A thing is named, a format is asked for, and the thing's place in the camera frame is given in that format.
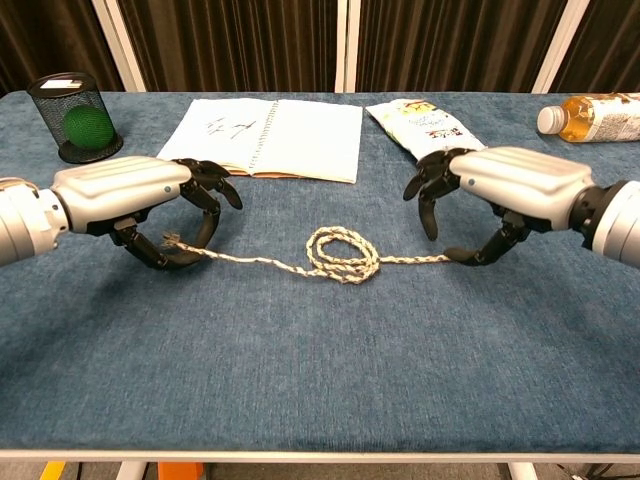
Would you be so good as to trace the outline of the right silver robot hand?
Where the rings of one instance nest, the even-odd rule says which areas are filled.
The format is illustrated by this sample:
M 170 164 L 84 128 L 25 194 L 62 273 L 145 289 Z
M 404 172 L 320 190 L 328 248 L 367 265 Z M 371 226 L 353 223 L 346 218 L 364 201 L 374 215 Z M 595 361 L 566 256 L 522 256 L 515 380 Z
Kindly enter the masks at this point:
M 486 201 L 501 219 L 501 227 L 476 249 L 450 247 L 445 256 L 466 266 L 496 262 L 532 231 L 575 230 L 589 245 L 596 217 L 614 188 L 600 187 L 591 168 L 519 147 L 482 150 L 452 148 L 427 154 L 416 164 L 403 199 L 418 199 L 420 221 L 427 237 L 438 237 L 436 200 L 462 189 Z

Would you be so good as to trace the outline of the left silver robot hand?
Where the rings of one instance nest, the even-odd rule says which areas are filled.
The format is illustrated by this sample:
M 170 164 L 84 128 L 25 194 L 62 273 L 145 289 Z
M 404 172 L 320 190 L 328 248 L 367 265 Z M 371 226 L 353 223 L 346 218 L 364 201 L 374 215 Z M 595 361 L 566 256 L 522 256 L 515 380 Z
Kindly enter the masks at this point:
M 129 156 L 62 170 L 55 174 L 51 190 L 61 201 L 72 232 L 109 235 L 146 266 L 168 271 L 195 264 L 200 256 L 189 251 L 164 253 L 137 225 L 153 208 L 181 196 L 202 211 L 196 246 L 206 247 L 221 211 L 210 192 L 222 194 L 237 210 L 243 208 L 229 176 L 212 161 Z

